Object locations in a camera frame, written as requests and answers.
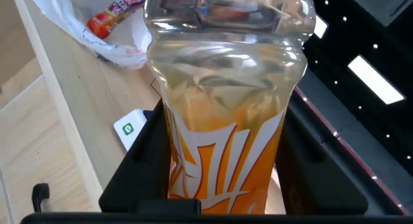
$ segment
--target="red stripe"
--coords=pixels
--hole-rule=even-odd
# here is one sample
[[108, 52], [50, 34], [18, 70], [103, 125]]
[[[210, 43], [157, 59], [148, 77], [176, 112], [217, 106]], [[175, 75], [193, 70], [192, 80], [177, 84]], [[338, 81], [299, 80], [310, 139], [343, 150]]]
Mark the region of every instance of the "red stripe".
[[[331, 125], [329, 121], [325, 119], [325, 117], [320, 113], [320, 111], [314, 106], [314, 104], [308, 100], [306, 95], [299, 89], [295, 88], [297, 94], [302, 98], [306, 98], [305, 101], [308, 107], [310, 107], [311, 111], [320, 119], [320, 121], [331, 131], [332, 134], [337, 132], [337, 130]], [[360, 158], [360, 156], [353, 150], [353, 148], [341, 137], [338, 137], [337, 140], [341, 143], [341, 146], [357, 161], [357, 163], [363, 168], [363, 170], [370, 176], [370, 177], [377, 177], [377, 175], [370, 169], [370, 167]], [[396, 205], [399, 207], [401, 205], [400, 200], [386, 187], [384, 182], [377, 178], [374, 180], [376, 184], [380, 187], [380, 189], [386, 194], [386, 196]], [[408, 216], [409, 212], [404, 206], [399, 207], [400, 211], [403, 215]]]

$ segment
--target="white plastic bag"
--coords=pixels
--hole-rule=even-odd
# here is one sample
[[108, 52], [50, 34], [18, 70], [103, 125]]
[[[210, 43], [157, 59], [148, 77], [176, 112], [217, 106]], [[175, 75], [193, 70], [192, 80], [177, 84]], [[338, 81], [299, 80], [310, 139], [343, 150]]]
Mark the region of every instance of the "white plastic bag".
[[47, 18], [66, 33], [95, 52], [98, 58], [130, 69], [146, 63], [146, 50], [152, 38], [139, 9], [108, 38], [96, 37], [86, 26], [87, 21], [102, 12], [113, 0], [33, 0]]

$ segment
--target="green icon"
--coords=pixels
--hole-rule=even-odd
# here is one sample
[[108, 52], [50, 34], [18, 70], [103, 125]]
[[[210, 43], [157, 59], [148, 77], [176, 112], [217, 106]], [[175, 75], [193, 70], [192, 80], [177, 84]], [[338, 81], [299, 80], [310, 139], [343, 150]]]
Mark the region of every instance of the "green icon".
[[123, 126], [122, 129], [123, 129], [123, 132], [125, 133], [126, 136], [133, 133], [133, 131], [134, 131], [134, 127], [130, 123]]

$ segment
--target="plastic bottle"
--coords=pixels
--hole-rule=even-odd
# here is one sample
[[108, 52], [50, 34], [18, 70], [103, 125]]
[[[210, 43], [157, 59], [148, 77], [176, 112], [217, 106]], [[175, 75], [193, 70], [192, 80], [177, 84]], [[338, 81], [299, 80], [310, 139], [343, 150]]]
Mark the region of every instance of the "plastic bottle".
[[170, 197], [262, 214], [312, 0], [147, 0], [145, 11], [176, 162]]
[[115, 0], [105, 11], [89, 19], [88, 27], [97, 37], [105, 39], [119, 23], [144, 3], [145, 0]]

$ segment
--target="orange label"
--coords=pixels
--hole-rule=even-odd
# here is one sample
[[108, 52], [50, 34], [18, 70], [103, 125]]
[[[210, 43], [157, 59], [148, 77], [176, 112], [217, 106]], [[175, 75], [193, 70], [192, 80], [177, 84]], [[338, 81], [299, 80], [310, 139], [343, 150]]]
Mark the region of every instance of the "orange label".
[[170, 197], [199, 199], [203, 213], [264, 213], [284, 118], [284, 112], [274, 112], [261, 114], [263, 121], [250, 128], [235, 121], [213, 131], [192, 131], [178, 111], [165, 108], [176, 162]]

